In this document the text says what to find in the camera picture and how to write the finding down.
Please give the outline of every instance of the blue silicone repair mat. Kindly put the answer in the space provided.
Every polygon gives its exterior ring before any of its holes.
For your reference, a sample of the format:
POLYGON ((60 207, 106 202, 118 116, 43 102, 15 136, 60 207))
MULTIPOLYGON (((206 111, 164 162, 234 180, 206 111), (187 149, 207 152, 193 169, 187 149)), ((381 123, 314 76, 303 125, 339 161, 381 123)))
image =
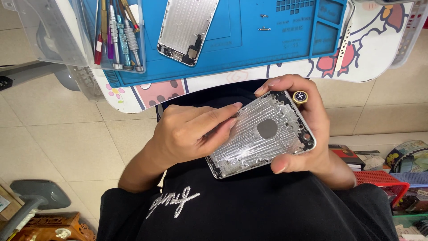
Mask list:
POLYGON ((142 0, 147 71, 105 71, 113 87, 332 55, 346 9, 346 0, 219 0, 198 62, 189 67, 156 49, 167 2, 142 0))

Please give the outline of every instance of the fingernail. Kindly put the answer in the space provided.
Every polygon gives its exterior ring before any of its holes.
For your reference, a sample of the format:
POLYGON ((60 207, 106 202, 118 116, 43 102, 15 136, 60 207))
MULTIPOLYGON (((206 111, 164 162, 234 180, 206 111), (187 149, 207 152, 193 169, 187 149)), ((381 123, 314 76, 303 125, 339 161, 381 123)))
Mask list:
POLYGON ((279 172, 274 172, 274 173, 275 173, 275 174, 282 173, 286 168, 287 168, 287 166, 284 166, 284 168, 283 168, 283 169, 281 169, 281 171, 279 171, 279 172))
POLYGON ((254 94, 255 95, 257 95, 257 94, 260 94, 261 93, 261 91, 264 89, 264 86, 260 86, 260 88, 258 88, 255 92, 254 92, 254 94))
POLYGON ((274 80, 272 80, 268 85, 269 86, 273 86, 273 85, 276 85, 276 84, 278 84, 279 83, 279 79, 274 79, 274 80))
POLYGON ((236 122, 238 121, 237 118, 235 118, 234 120, 232 120, 232 122, 230 123, 230 129, 232 129, 232 127, 236 124, 236 122))
POLYGON ((241 102, 236 102, 235 104, 233 104, 233 106, 241 108, 242 107, 242 103, 241 102))

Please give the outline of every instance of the hand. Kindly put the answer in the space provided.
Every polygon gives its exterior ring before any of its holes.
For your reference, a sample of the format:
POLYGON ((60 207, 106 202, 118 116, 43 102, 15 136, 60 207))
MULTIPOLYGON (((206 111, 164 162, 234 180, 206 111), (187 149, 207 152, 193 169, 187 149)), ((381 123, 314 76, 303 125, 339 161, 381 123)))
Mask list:
POLYGON ((144 149, 165 169, 208 156, 229 138, 237 121, 231 117, 241 107, 240 102, 220 109, 170 105, 144 149))
POLYGON ((303 109, 300 112, 317 142, 313 150, 301 155, 278 155, 270 164, 272 171, 277 174, 300 171, 330 172, 333 168, 328 151, 330 120, 315 83, 300 75, 284 75, 268 79, 254 94, 256 97, 260 97, 270 90, 288 90, 291 93, 303 90, 308 93, 308 102, 302 105, 303 109))

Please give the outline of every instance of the cartoon-printed desk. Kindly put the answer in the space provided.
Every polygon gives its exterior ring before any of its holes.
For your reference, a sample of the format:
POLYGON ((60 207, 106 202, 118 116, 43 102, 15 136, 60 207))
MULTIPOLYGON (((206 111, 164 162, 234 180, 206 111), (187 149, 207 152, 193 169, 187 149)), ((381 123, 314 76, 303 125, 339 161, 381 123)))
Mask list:
POLYGON ((380 6, 374 2, 356 2, 351 37, 339 71, 334 70, 337 51, 333 56, 117 89, 108 84, 102 70, 92 69, 92 72, 110 105, 124 113, 139 113, 171 98, 218 85, 284 74, 365 82, 378 77, 391 65, 412 4, 380 6))

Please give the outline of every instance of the red plastic basket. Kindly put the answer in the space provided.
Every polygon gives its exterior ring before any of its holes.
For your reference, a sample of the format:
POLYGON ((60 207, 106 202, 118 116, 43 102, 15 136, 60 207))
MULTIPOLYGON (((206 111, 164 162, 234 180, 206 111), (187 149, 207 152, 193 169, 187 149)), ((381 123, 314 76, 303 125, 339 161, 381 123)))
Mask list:
POLYGON ((400 182, 384 171, 354 172, 354 174, 357 178, 357 185, 371 183, 378 187, 393 187, 392 191, 397 194, 397 197, 392 201, 392 206, 400 201, 410 186, 407 182, 400 182))

